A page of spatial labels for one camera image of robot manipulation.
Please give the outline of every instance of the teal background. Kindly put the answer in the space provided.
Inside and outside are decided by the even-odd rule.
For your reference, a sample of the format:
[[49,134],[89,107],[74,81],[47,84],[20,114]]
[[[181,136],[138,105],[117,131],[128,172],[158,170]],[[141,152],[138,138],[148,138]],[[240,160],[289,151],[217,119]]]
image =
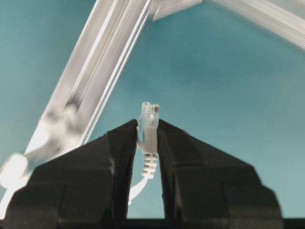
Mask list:
[[[93,4],[0,0],[1,163],[24,151]],[[159,103],[162,119],[254,165],[285,217],[305,217],[304,63],[304,51],[207,1],[146,24],[92,139]],[[141,169],[138,152],[134,184]],[[161,193],[158,171],[129,217],[163,217]]]

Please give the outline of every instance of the white cable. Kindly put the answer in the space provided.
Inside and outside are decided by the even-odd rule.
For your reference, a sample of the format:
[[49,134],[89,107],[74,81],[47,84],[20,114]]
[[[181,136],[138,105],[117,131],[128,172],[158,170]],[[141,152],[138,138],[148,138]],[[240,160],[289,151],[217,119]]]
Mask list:
[[[143,190],[148,179],[153,179],[157,167],[158,139],[157,128],[159,124],[158,104],[145,102],[142,104],[139,126],[137,127],[137,145],[144,154],[144,165],[142,176],[144,177],[138,184],[130,188],[128,205]],[[143,130],[143,141],[140,140],[140,129]]]

